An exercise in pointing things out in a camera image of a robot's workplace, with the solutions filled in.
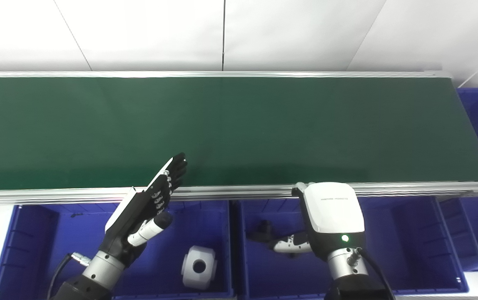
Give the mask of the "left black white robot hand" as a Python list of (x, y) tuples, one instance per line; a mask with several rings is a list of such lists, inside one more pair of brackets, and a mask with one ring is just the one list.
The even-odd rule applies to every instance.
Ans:
[(99, 251), (129, 267), (146, 244), (144, 240), (140, 245), (133, 245), (129, 237), (168, 207), (171, 195), (182, 185), (186, 171), (186, 154), (180, 152), (165, 163), (143, 190), (131, 187), (107, 221)]

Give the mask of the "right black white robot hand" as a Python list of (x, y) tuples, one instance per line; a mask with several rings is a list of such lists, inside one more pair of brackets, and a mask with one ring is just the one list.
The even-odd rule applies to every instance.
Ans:
[(327, 262), (340, 249), (366, 245), (364, 216), (355, 190), (346, 183), (298, 182), (291, 194), (299, 199), (304, 230), (270, 242), (281, 254), (312, 252)]

